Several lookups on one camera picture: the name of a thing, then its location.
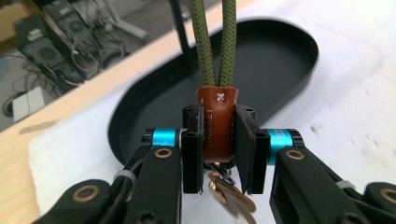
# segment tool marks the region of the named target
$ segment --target green braided cord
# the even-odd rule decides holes
[[[215,64],[206,26],[204,1],[190,0],[190,4],[192,28],[195,35],[203,86],[216,86]]]
[[[233,69],[236,44],[236,0],[222,0],[223,33],[219,70],[220,87],[233,85]]]

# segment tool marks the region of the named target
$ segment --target wooden table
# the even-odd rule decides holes
[[[253,0],[237,1],[238,9]],[[221,5],[206,14],[209,30],[221,24]],[[189,42],[193,42],[191,23],[186,22]],[[131,77],[146,71],[170,55],[180,52],[177,33],[172,31],[150,43],[100,76],[70,91],[27,119],[0,133],[0,222],[30,223],[39,217],[35,186],[28,164],[28,143],[60,120],[67,119]]]

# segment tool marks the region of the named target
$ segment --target white cable tie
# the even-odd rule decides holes
[[[338,181],[337,183],[335,183],[337,186],[338,186],[338,188],[340,188],[340,189],[355,189],[355,185],[353,185],[352,183],[350,183],[349,181],[347,181],[347,180],[341,180],[341,181]]]
[[[120,170],[118,171],[115,175],[114,175],[114,179],[113,181],[115,181],[117,179],[117,177],[119,176],[125,176],[131,179],[132,181],[132,185],[134,184],[134,182],[136,182],[136,175],[134,175],[134,173],[132,173],[129,170]]]

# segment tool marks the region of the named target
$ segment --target brown leather tag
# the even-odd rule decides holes
[[[204,161],[228,162],[233,156],[233,108],[238,97],[234,87],[202,87],[197,91],[205,114]]]

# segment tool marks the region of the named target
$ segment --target electronic equipment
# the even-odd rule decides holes
[[[72,49],[81,52],[88,51],[97,55],[102,48],[85,21],[78,12],[65,0],[57,0],[43,9],[64,32],[67,39],[73,43]]]
[[[39,14],[15,23],[19,51],[62,91],[73,89],[85,79],[73,64],[70,48]]]

